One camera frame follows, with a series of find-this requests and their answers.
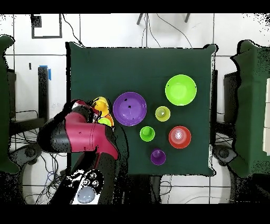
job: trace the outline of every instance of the purple bowl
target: purple bowl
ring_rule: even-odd
[[[166,160],[166,154],[159,148],[155,148],[151,154],[151,161],[154,165],[162,165]]]
[[[113,104],[113,115],[125,125],[133,126],[140,123],[146,116],[146,101],[136,92],[125,92]]]

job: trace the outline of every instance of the green table surface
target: green table surface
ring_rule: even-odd
[[[144,120],[131,127],[122,126],[128,139],[129,174],[213,175],[209,160],[209,108],[212,56],[214,44],[203,49],[142,49],[142,48],[81,48],[69,43],[71,52],[71,99],[93,100],[104,96],[112,104],[124,92],[139,93],[147,103]],[[171,104],[165,95],[167,81],[185,74],[197,85],[195,99],[186,106]],[[171,117],[166,122],[155,118],[155,110],[166,106]],[[115,126],[120,124],[113,116]],[[191,134],[188,147],[178,150],[168,141],[175,126],[187,127]],[[150,142],[140,139],[143,126],[154,128],[156,135]],[[161,166],[151,163],[154,148],[166,154]],[[80,154],[72,155],[72,166]]]

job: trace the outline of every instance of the lime green bowl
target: lime green bowl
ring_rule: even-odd
[[[108,126],[112,126],[111,122],[109,119],[105,118],[105,117],[102,117],[98,120],[98,123],[100,124],[104,124],[104,125],[108,125]]]
[[[140,137],[145,142],[149,142],[149,141],[153,140],[154,136],[155,136],[155,131],[153,128],[151,128],[149,126],[143,127],[140,131]]]
[[[170,78],[165,87],[167,99],[176,106],[184,106],[192,102],[196,96],[197,87],[191,77],[178,74]]]

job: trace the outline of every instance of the chair leg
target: chair leg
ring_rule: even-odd
[[[185,19],[185,23],[187,23],[187,22],[188,22],[188,18],[189,18],[189,16],[190,16],[190,13],[187,13],[187,16],[186,16],[186,19]]]
[[[142,18],[142,15],[143,15],[143,13],[140,13],[139,18],[138,18],[138,21],[137,21],[137,25],[139,25],[139,24],[140,24],[140,22],[141,22],[141,18]]]

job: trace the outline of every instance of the yellow bowl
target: yellow bowl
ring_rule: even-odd
[[[93,107],[101,112],[101,117],[105,117],[109,113],[109,104],[104,97],[98,97],[93,101]]]
[[[171,112],[168,107],[161,106],[156,109],[155,116],[160,122],[165,122],[170,118]]]

